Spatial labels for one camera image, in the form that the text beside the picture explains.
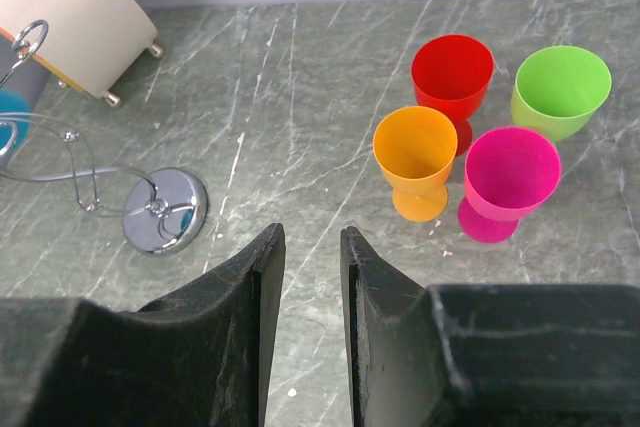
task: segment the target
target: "metal ring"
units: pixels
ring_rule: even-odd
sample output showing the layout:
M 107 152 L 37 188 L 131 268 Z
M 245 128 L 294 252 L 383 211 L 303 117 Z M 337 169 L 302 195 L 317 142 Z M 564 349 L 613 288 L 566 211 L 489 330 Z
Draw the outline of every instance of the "metal ring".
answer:
M 2 114 L 0 114 L 0 127 L 9 127 L 11 134 L 9 135 L 9 141 L 6 145 L 0 147 L 0 162 L 4 159 L 5 155 L 9 154 L 9 151 L 13 149 L 13 146 L 18 140 L 18 124 L 14 120 L 4 120 Z
M 41 27 L 42 30 L 40 31 L 40 35 L 38 36 L 36 41 L 32 44 L 26 39 L 26 37 L 38 27 Z M 31 57 L 33 57 L 36 52 L 38 52 L 48 34 L 49 23 L 46 20 L 35 20 L 27 25 L 24 29 L 22 29 L 22 31 L 16 37 L 16 40 L 14 40 L 13 44 L 11 44 L 11 49 L 18 55 L 18 66 L 31 59 Z

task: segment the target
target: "cup rim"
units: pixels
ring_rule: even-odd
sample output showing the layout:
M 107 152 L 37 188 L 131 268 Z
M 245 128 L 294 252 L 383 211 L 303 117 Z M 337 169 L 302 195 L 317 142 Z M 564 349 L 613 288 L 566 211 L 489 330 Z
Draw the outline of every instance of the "cup rim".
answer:
M 557 160 L 557 167 L 558 167 L 556 181 L 555 181 L 555 184 L 553 185 L 553 188 L 550 189 L 549 193 L 547 195 L 545 195 L 544 198 L 542 198 L 540 201 L 538 201 L 538 202 L 536 202 L 534 204 L 531 204 L 531 205 L 524 206 L 524 207 L 517 207 L 517 208 L 514 208 L 514 207 L 503 207 L 503 206 L 496 205 L 496 204 L 486 200 L 482 195 L 480 195 L 478 193 L 478 191 L 475 189 L 475 187 L 469 181 L 469 176 L 467 175 L 467 168 L 468 168 L 468 163 L 469 163 L 469 156 L 470 156 L 470 154 L 472 152 L 473 146 L 478 141 L 480 141 L 480 139 L 485 137 L 486 135 L 495 133 L 495 132 L 500 131 L 500 130 L 524 130 L 524 131 L 530 132 L 530 133 L 540 137 L 542 140 L 544 140 L 544 142 L 548 145 L 548 147 L 550 147 L 552 149 L 552 151 L 556 153 L 555 159 Z M 465 188 L 465 190 L 468 187 L 469 189 L 471 189 L 473 191 L 473 193 L 475 194 L 475 196 L 478 199 L 482 200 L 482 202 L 485 205 L 493 207 L 493 208 L 496 208 L 496 209 L 500 209 L 503 212 L 511 212 L 511 213 L 513 213 L 513 212 L 529 212 L 532 209 L 536 209 L 538 206 L 542 205 L 544 202 L 546 202 L 554 194 L 554 192 L 558 189 L 558 185 L 560 185 L 561 181 L 562 181 L 562 158 L 560 157 L 560 153 L 558 152 L 558 149 L 556 148 L 554 143 L 551 142 L 547 137 L 542 135 L 540 132 L 537 132 L 537 131 L 535 131 L 533 129 L 529 129 L 527 127 L 521 127 L 521 126 L 518 126 L 518 125 L 506 125 L 506 126 L 502 126 L 502 127 L 497 127 L 495 129 L 488 130 L 484 134 L 480 135 L 473 142 L 473 144 L 471 144 L 471 146 L 469 147 L 469 150 L 467 151 L 467 157 L 464 160 L 464 188 Z
M 446 123 L 449 124 L 451 126 L 451 129 L 454 131 L 454 133 L 456 132 L 456 128 L 455 125 L 453 124 L 453 122 L 451 122 L 451 120 L 449 119 L 449 117 L 447 117 L 446 115 L 444 115 L 442 112 L 440 112 L 437 109 L 434 109 L 432 107 L 426 107 L 424 105 L 408 105 L 405 107 L 401 107 L 399 109 L 394 110 L 393 112 L 390 112 L 389 114 L 385 115 L 384 118 L 380 121 L 380 123 L 378 123 L 378 126 L 376 127 L 375 132 L 373 133 L 373 138 L 371 139 L 371 145 L 372 148 L 371 150 L 373 151 L 373 157 L 376 159 L 376 162 L 378 163 L 378 165 L 380 166 L 380 168 L 382 170 L 384 170 L 387 174 L 392 175 L 393 177 L 397 177 L 398 179 L 402 179 L 403 181 L 408 181 L 408 182 L 420 182 L 420 181 L 424 181 L 425 179 L 431 179 L 433 177 L 436 177 L 438 175 L 440 175 L 442 172 L 444 172 L 445 170 L 447 170 L 451 164 L 453 164 L 453 161 L 456 158 L 456 151 L 458 150 L 458 134 L 455 133 L 454 137 L 455 137 L 455 142 L 453 145 L 453 149 L 452 149 L 452 153 L 451 153 L 451 158 L 447 161 L 447 163 L 437 172 L 434 172 L 431 175 L 428 175 L 426 177 L 419 177 L 417 179 L 412 179 L 409 177 L 402 177 L 398 174 L 394 174 L 393 172 L 391 172 L 389 169 L 387 169 L 382 162 L 380 162 L 380 159 L 378 158 L 378 155 L 376 153 L 376 149 L 375 149 L 375 140 L 376 140 L 376 136 L 378 135 L 378 129 L 380 128 L 380 126 L 382 125 L 382 123 L 387 120 L 389 117 L 391 117 L 394 114 L 397 114 L 398 112 L 401 111 L 405 111 L 405 110 L 413 110 L 413 109 L 428 109 L 430 110 L 432 113 L 435 113 L 438 116 L 442 116 L 442 118 L 444 118 L 446 120 Z
M 604 96 L 604 98 L 590 111 L 582 113 L 582 114 L 578 114 L 578 115 L 572 115 L 572 116 L 564 116 L 564 117 L 560 117 L 557 115 L 549 115 L 549 114 L 545 114 L 544 112 L 540 112 L 538 109 L 534 108 L 531 106 L 531 104 L 529 104 L 529 102 L 527 102 L 525 100 L 525 98 L 522 96 L 522 93 L 520 92 L 520 87 L 518 86 L 518 80 L 520 79 L 520 73 L 522 71 L 522 67 L 524 66 L 524 64 L 527 63 L 527 61 L 529 59 L 531 59 L 532 57 L 534 57 L 535 55 L 540 54 L 541 52 L 546 52 L 549 50 L 557 50 L 557 49 L 572 49 L 572 50 L 581 50 L 583 52 L 587 52 L 590 55 L 592 55 L 593 57 L 595 57 L 597 60 L 599 60 L 602 65 L 604 65 L 605 69 L 607 70 L 607 82 L 609 84 L 609 87 L 607 88 L 607 92 Z M 582 117 L 588 117 L 590 115 L 592 115 L 595 111 L 597 111 L 600 107 L 602 107 L 604 105 L 604 103 L 607 101 L 607 99 L 609 98 L 609 95 L 611 94 L 611 90 L 613 88 L 613 77 L 611 75 L 611 70 L 609 69 L 609 66 L 607 65 L 607 63 L 604 61 L 604 59 L 602 59 L 602 57 L 600 57 L 598 54 L 585 49 L 584 47 L 579 47 L 577 45 L 570 45 L 570 44 L 561 44 L 561 45 L 550 45 L 548 47 L 544 47 L 542 49 L 538 49 L 535 52 L 533 52 L 532 54 L 529 54 L 520 64 L 520 66 L 518 67 L 518 70 L 516 71 L 516 79 L 515 82 L 513 83 L 513 88 L 514 90 L 518 93 L 518 97 L 520 97 L 520 99 L 522 100 L 522 103 L 532 112 L 535 112 L 537 115 L 547 118 L 547 119 L 553 119 L 553 120 L 557 120 L 557 119 L 567 119 L 567 120 L 575 120 L 575 119 L 580 119 Z
M 441 99 L 441 98 L 436 97 L 434 95 L 428 94 L 423 89 L 421 89 L 418 86 L 417 82 L 415 81 L 414 70 L 415 70 L 415 65 L 416 65 L 416 59 L 418 58 L 418 55 L 420 54 L 420 52 L 422 52 L 422 50 L 427 45 L 435 42 L 436 40 L 444 39 L 446 37 L 464 37 L 466 39 L 470 39 L 470 40 L 474 41 L 475 43 L 479 44 L 480 46 L 482 46 L 484 48 L 484 50 L 489 54 L 489 57 L 491 57 L 491 73 L 489 74 L 489 77 L 488 77 L 487 81 L 482 85 L 482 87 L 477 89 L 472 94 L 469 94 L 469 95 L 467 95 L 465 97 L 460 97 L 460 98 L 457 98 L 457 99 Z M 422 47 L 420 47 L 418 49 L 418 51 L 415 53 L 415 55 L 413 56 L 413 60 L 411 61 L 411 81 L 413 83 L 413 86 L 416 89 L 418 89 L 423 95 L 431 97 L 432 99 L 435 99 L 438 102 L 462 102 L 464 100 L 468 100 L 468 99 L 474 97 L 475 95 L 478 95 L 478 92 L 482 92 L 483 90 L 485 90 L 485 89 L 487 89 L 489 87 L 489 84 L 491 84 L 491 79 L 493 78 L 493 74 L 494 74 L 494 72 L 496 70 L 495 69 L 495 65 L 496 65 L 496 60 L 495 60 L 495 57 L 493 56 L 493 52 L 491 52 L 491 49 L 489 48 L 489 46 L 487 46 L 487 44 L 485 44 L 481 40 L 478 40 L 477 38 L 475 38 L 475 37 L 473 37 L 471 35 L 460 34 L 460 33 L 455 33 L 455 32 L 454 33 L 449 33 L 449 34 L 443 34 L 443 35 L 439 35 L 437 37 L 434 37 L 429 42 L 423 44 Z

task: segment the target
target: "metal foot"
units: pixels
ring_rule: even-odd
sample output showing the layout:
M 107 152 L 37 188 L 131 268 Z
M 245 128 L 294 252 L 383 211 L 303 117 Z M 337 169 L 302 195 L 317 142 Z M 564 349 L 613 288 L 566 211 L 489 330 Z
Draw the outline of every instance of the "metal foot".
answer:
M 154 59 L 161 59 L 164 57 L 164 47 L 160 47 L 155 42 L 151 44 L 150 47 L 147 47 L 147 50 Z
M 122 99 L 111 92 L 107 92 L 103 99 L 112 109 L 119 109 L 122 107 Z

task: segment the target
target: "pink cup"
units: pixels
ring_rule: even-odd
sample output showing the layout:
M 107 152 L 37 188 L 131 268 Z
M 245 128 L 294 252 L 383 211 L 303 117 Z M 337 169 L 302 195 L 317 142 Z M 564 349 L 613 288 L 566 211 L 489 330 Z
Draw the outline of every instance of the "pink cup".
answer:
M 561 177 L 558 151 L 543 135 L 524 127 L 490 130 L 467 154 L 460 227 L 478 242 L 502 242 L 553 194 Z

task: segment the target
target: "blue object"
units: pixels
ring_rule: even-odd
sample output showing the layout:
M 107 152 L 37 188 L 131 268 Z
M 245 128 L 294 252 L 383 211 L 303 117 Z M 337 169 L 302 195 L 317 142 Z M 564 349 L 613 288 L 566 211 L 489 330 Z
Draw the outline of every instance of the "blue object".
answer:
M 193 218 L 193 210 L 187 210 L 182 216 L 182 222 L 180 222 L 180 233 L 184 232 Z
M 0 90 L 0 116 L 9 112 L 29 113 L 31 109 L 29 104 L 20 95 L 7 90 Z M 16 122 L 18 124 L 18 138 L 10 152 L 13 152 L 27 136 L 29 131 L 28 122 Z M 0 149 L 9 143 L 11 138 L 11 128 L 8 126 L 0 126 Z

